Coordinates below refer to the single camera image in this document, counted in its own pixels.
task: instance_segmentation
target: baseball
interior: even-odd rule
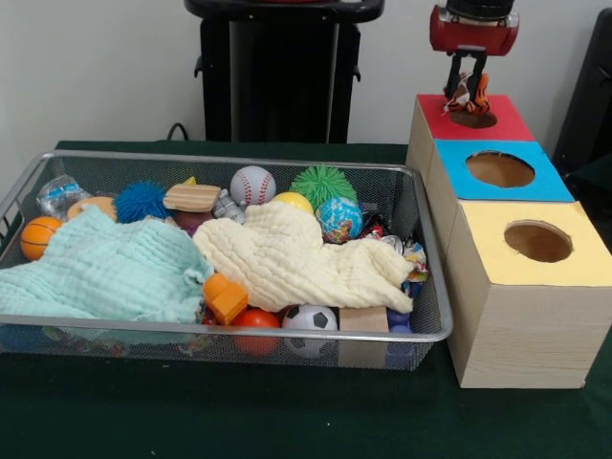
[[[229,191],[239,206],[266,204],[276,194],[276,182],[263,167],[249,165],[234,174]]]

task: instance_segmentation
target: green table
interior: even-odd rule
[[[380,163],[405,153],[403,145],[58,147]],[[612,457],[612,339],[580,391],[461,390],[443,343],[414,373],[3,355],[0,413],[7,459]]]

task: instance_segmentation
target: wire basket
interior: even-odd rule
[[[252,164],[272,172],[278,192],[287,190],[297,174],[313,165],[133,153],[54,151],[44,154],[29,165],[0,205],[0,269],[27,262],[19,247],[24,222],[39,215],[35,201],[38,190],[62,174],[74,177],[90,192],[115,194],[143,179],[170,188],[190,176],[195,176],[198,183],[228,187],[236,170]],[[431,276],[414,301],[410,318],[413,334],[0,315],[3,350],[105,358],[414,370],[433,343],[445,339],[452,329],[447,290],[421,178],[395,165],[331,165],[342,169],[360,201],[380,213],[394,234],[402,238],[414,234],[426,250]],[[275,347],[271,354],[263,352],[271,347]]]

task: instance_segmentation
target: muslin blanket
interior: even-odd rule
[[[217,271],[249,291],[252,306],[266,311],[306,303],[412,310],[400,290],[411,262],[381,241],[324,244],[315,216],[285,203],[250,206],[244,225],[205,222],[193,241]]]
[[[194,323],[212,273],[180,229],[89,207],[39,261],[0,271],[0,314]]]

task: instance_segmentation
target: yellow ball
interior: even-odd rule
[[[292,206],[296,206],[297,208],[301,208],[302,210],[305,210],[308,213],[312,213],[313,215],[315,215],[313,205],[310,204],[310,201],[308,201],[299,193],[294,193],[292,191],[280,193],[274,196],[273,201],[280,201],[281,203],[291,204]]]

